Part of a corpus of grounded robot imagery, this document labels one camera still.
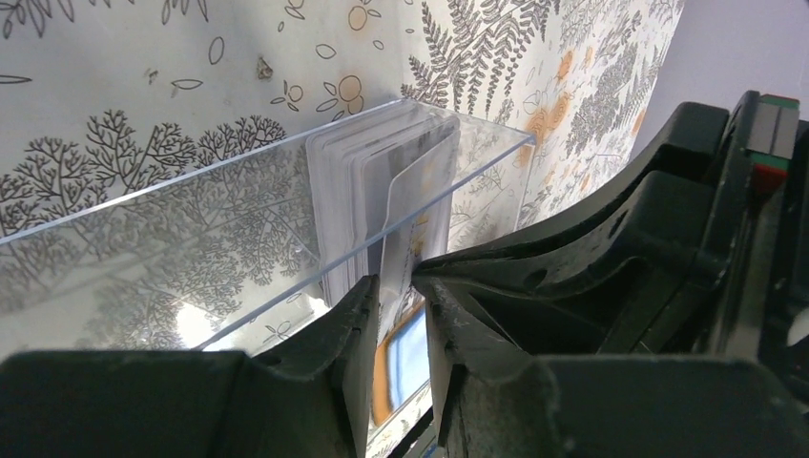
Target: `white wall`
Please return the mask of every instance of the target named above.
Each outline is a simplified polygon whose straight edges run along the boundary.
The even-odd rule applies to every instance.
[[[688,0],[633,156],[679,103],[733,109],[749,89],[798,98],[809,118],[809,1]]]

